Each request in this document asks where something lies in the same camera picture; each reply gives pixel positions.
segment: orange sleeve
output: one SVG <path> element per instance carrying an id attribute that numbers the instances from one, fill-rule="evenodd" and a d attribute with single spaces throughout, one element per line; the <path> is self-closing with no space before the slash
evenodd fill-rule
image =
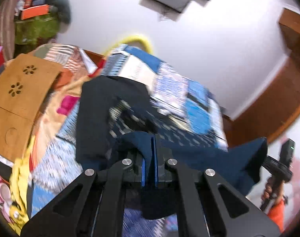
<path id="1" fill-rule="evenodd" d="M 284 201 L 281 200 L 281 202 L 275 206 L 273 206 L 269 213 L 268 217 L 278 225 L 281 233 L 284 231 L 283 223 L 284 223 Z"/>

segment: metal pivot screw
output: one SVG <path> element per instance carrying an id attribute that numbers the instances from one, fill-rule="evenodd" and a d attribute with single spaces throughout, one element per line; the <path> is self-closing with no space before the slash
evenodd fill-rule
<path id="1" fill-rule="evenodd" d="M 177 164 L 177 160 L 176 159 L 169 159 L 168 164 L 174 166 L 174 165 Z"/>
<path id="2" fill-rule="evenodd" d="M 122 160 L 122 164 L 124 164 L 124 165 L 130 165 L 132 163 L 132 161 L 131 161 L 131 159 L 124 159 L 124 160 Z"/>
<path id="3" fill-rule="evenodd" d="M 94 169 L 89 168 L 85 170 L 85 175 L 87 176 L 94 175 L 94 173 L 95 173 Z"/>
<path id="4" fill-rule="evenodd" d="M 211 168 L 208 168 L 206 169 L 205 171 L 205 174 L 208 175 L 208 176 L 214 176 L 215 175 L 215 170 L 211 169 Z"/>

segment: hand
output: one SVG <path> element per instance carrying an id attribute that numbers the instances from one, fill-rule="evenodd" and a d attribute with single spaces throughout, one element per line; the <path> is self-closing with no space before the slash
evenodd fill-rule
<path id="1" fill-rule="evenodd" d="M 265 185 L 265 190 L 261 196 L 262 200 L 268 199 L 270 197 L 270 194 L 272 193 L 272 184 L 273 184 L 273 178 L 268 178 L 268 182 Z M 280 185 L 278 190 L 276 191 L 277 198 L 275 199 L 274 205 L 277 205 L 281 202 L 283 195 L 284 195 L 284 182 Z"/>

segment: navy blue cloth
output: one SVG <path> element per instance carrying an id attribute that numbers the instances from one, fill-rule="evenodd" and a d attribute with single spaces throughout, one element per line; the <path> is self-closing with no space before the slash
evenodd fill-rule
<path id="1" fill-rule="evenodd" d="M 109 109 L 118 103 L 118 97 L 131 105 L 151 110 L 146 86 L 137 81 L 99 76 L 83 84 L 76 126 L 78 163 L 106 158 L 111 148 L 107 143 Z"/>
<path id="2" fill-rule="evenodd" d="M 112 150 L 113 157 L 127 150 L 138 150 L 146 161 L 146 182 L 155 182 L 153 134 L 132 132 L 122 135 Z M 260 167 L 267 155 L 266 138 L 258 138 L 240 145 L 228 152 L 215 147 L 180 146 L 176 142 L 161 139 L 163 147 L 170 148 L 173 157 L 182 161 L 190 168 L 205 171 L 214 169 L 228 183 L 247 195 L 252 186 L 260 181 Z M 174 214 L 175 195 L 171 190 L 153 188 L 154 184 L 146 185 L 140 191 L 141 211 L 145 219 L 158 219 Z"/>
<path id="3" fill-rule="evenodd" d="M 214 169 L 228 183 L 246 196 L 253 185 L 260 181 L 260 167 L 267 155 L 266 138 L 257 138 L 248 143 L 229 148 L 228 152 L 215 147 L 182 147 L 161 140 L 162 146 L 172 150 L 175 159 L 192 169 Z"/>

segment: wooden cabinet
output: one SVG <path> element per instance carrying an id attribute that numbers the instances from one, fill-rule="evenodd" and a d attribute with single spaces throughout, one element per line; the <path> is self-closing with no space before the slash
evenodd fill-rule
<path id="1" fill-rule="evenodd" d="M 231 146 L 262 136 L 272 142 L 300 114 L 300 15 L 284 9 L 279 25 L 292 53 L 262 95 L 232 122 Z"/>

